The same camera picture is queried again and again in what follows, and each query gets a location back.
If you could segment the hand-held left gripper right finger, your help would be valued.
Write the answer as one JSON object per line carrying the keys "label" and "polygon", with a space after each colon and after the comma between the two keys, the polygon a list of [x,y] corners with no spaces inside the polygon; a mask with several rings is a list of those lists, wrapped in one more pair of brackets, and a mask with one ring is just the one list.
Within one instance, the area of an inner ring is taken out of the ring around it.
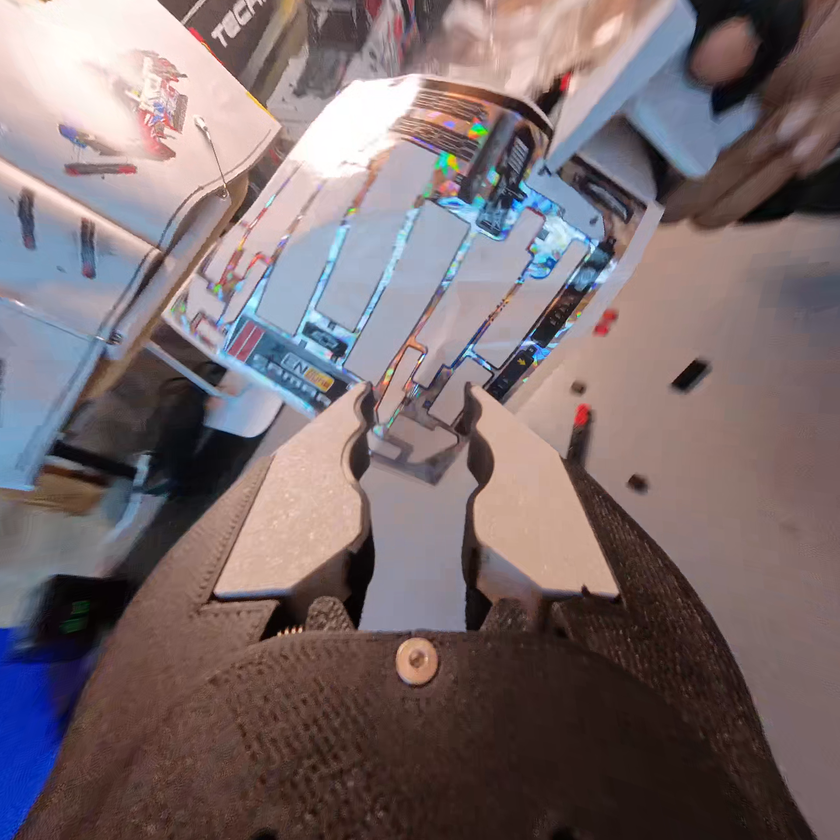
{"label": "hand-held left gripper right finger", "polygon": [[467,468],[476,482],[465,510],[465,624],[479,627],[501,601],[526,624],[550,604],[620,590],[560,454],[482,388],[465,386]]}

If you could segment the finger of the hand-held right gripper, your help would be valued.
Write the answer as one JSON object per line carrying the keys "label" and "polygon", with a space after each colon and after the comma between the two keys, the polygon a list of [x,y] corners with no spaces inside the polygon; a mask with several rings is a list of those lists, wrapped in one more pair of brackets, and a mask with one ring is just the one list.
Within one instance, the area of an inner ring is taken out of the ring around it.
{"label": "finger of the hand-held right gripper", "polygon": [[550,2],[544,69],[569,71],[572,81],[553,117],[546,163],[560,168],[640,99],[657,74],[685,57],[696,25],[691,2]]}

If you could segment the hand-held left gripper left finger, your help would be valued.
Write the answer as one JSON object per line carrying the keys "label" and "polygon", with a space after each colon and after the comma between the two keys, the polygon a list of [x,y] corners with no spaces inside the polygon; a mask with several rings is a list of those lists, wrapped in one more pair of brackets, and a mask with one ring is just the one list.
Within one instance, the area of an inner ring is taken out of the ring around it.
{"label": "hand-held left gripper left finger", "polygon": [[371,384],[357,384],[278,448],[213,589],[219,601],[275,600],[297,623],[328,596],[360,624],[375,564],[361,487],[374,404]]}

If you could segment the long black lego plate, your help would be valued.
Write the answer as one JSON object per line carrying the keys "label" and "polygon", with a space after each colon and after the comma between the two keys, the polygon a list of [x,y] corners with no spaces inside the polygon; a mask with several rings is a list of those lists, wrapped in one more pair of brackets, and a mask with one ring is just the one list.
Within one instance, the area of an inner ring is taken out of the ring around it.
{"label": "long black lego plate", "polygon": [[570,441],[566,450],[566,460],[571,464],[582,465],[587,456],[592,427],[594,423],[594,414],[591,410],[591,421],[587,427],[574,427],[574,419],[570,432]]}

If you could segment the black rectangular lego tile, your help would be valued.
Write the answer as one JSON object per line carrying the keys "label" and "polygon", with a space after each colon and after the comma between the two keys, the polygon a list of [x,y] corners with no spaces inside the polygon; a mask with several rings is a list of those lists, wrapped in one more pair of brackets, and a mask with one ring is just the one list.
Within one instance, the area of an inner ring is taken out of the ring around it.
{"label": "black rectangular lego tile", "polygon": [[679,394],[687,394],[698,386],[711,371],[711,363],[705,359],[694,359],[677,374],[670,383],[670,389]]}

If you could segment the shiny sticker sheet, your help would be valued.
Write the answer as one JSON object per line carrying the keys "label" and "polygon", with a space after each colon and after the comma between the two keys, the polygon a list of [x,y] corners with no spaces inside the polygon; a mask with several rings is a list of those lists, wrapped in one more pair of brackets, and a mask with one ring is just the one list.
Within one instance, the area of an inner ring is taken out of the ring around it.
{"label": "shiny sticker sheet", "polygon": [[373,456],[429,485],[465,387],[499,403],[592,325],[663,210],[611,120],[560,168],[528,100],[429,76],[356,81],[311,123],[164,311],[225,376],[315,418],[371,384]]}

